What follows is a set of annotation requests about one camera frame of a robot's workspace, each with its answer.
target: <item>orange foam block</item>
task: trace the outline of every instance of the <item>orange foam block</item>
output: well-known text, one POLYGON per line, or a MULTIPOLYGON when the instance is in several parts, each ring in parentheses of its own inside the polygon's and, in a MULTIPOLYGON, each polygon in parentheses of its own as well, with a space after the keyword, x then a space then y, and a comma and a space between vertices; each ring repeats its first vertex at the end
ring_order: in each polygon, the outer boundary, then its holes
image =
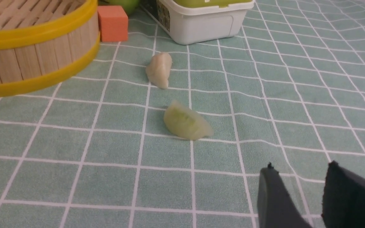
POLYGON ((121 6, 98 6, 102 42, 128 40, 128 15, 121 6))

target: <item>white plastic container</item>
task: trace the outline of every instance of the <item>white plastic container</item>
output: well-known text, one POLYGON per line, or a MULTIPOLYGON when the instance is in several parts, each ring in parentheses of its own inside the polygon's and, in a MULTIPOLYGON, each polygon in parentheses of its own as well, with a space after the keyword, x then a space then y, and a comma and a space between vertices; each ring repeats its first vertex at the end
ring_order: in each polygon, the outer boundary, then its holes
POLYGON ((176 43, 188 45, 237 35, 246 12, 254 6, 254 0, 221 8, 187 8, 178 5, 174 0, 157 0, 156 3, 146 3, 142 6, 176 43), (156 6, 150 9, 149 4, 156 6))

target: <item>green fruit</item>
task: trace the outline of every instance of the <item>green fruit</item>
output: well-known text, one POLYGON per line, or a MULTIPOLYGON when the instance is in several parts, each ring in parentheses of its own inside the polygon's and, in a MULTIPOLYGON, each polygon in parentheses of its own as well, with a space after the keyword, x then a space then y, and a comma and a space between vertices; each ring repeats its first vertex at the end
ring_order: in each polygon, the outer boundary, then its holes
POLYGON ((99 0, 100 5, 122 6, 129 16, 139 6, 140 0, 99 0))
POLYGON ((184 139, 198 140, 214 134, 204 117, 176 100, 166 109, 163 120, 172 134, 184 139))

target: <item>bamboo slat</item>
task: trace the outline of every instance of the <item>bamboo slat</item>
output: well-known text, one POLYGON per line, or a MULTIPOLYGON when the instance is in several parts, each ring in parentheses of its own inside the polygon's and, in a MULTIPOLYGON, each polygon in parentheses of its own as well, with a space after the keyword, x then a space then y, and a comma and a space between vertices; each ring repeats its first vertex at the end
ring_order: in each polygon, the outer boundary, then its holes
MULTIPOLYGON (((85 0, 0 0, 0 30, 13 30, 65 17, 85 0)), ((34 45, 0 50, 0 84, 57 71, 77 61, 95 44, 97 13, 68 34, 34 45)))

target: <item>plastic box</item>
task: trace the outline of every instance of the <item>plastic box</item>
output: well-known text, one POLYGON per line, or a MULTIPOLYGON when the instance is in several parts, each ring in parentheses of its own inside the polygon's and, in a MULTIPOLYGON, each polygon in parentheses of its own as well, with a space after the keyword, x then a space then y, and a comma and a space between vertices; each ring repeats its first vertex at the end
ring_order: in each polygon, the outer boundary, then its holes
POLYGON ((141 5, 176 43, 188 45, 237 35, 254 0, 142 0, 141 5))

